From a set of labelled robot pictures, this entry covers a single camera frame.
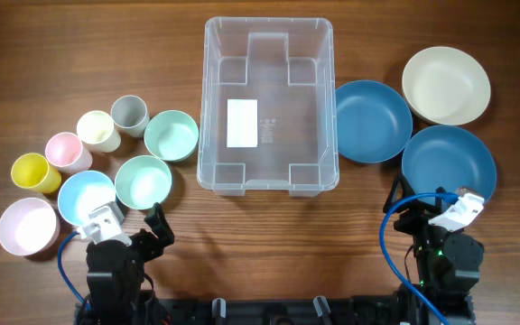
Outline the green bowl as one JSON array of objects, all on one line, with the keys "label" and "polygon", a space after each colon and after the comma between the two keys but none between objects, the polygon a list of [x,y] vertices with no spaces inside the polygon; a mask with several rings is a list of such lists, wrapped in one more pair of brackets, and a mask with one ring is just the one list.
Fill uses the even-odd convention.
[{"label": "green bowl", "polygon": [[187,159],[199,141],[195,120],[180,110],[167,110],[156,115],[144,132],[144,144],[155,157],[166,162]]},{"label": "green bowl", "polygon": [[126,161],[115,177],[117,198],[130,209],[150,209],[162,203],[172,189],[172,172],[162,160],[139,155]]}]

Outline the blue plate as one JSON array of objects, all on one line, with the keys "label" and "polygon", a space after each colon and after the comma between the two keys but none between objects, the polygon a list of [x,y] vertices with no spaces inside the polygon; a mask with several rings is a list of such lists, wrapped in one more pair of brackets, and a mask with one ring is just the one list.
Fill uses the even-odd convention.
[{"label": "blue plate", "polygon": [[336,89],[339,153],[357,163],[396,157],[413,132],[410,108],[393,88],[355,80]]},{"label": "blue plate", "polygon": [[468,187],[490,200],[497,187],[492,153],[457,126],[430,126],[414,135],[404,148],[401,169],[417,193]]}]

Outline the light blue bowl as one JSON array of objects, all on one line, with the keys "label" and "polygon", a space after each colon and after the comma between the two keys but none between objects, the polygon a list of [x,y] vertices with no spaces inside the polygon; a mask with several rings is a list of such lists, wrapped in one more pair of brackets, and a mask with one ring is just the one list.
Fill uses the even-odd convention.
[{"label": "light blue bowl", "polygon": [[102,172],[84,171],[69,177],[60,188],[58,209],[65,221],[80,227],[88,214],[116,200],[114,183]]}]

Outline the cream plate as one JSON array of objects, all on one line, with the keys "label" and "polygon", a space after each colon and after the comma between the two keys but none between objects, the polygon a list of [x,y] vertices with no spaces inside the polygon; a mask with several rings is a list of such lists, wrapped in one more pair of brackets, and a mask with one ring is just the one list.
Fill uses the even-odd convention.
[{"label": "cream plate", "polygon": [[427,123],[465,125],[484,114],[491,83],[482,65],[464,51],[434,46],[404,66],[402,91],[412,111]]}]

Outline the pink bowl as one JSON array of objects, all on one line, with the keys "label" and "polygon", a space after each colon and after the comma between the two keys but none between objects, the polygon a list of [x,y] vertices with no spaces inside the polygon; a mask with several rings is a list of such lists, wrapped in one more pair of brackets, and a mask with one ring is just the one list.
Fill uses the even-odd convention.
[{"label": "pink bowl", "polygon": [[11,204],[0,218],[0,244],[12,255],[34,255],[58,238],[60,221],[45,200],[25,198]]}]

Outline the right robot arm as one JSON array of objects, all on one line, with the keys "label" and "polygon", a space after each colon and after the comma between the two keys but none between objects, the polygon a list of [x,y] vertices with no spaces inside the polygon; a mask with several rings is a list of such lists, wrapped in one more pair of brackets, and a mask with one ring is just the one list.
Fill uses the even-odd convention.
[{"label": "right robot arm", "polygon": [[[383,207],[385,216],[379,229],[382,254],[401,281],[384,308],[389,324],[474,324],[470,290],[480,279],[479,267],[485,247],[464,233],[482,212],[485,201],[476,192],[443,187],[433,192],[415,193],[401,174],[395,176]],[[385,243],[389,219],[398,215],[393,227],[413,238],[409,248],[417,265],[418,283],[408,272],[401,273]]]}]

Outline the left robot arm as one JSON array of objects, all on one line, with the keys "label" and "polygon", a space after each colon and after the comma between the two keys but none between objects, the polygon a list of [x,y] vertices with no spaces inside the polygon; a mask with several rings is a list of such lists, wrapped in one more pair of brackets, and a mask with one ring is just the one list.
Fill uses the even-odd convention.
[{"label": "left robot arm", "polygon": [[123,214],[115,202],[93,209],[78,228],[90,240],[86,249],[89,294],[74,313],[76,324],[171,324],[171,314],[162,306],[144,265],[174,243],[174,234],[163,208],[154,203],[144,218],[149,230],[128,236],[122,228]]}]

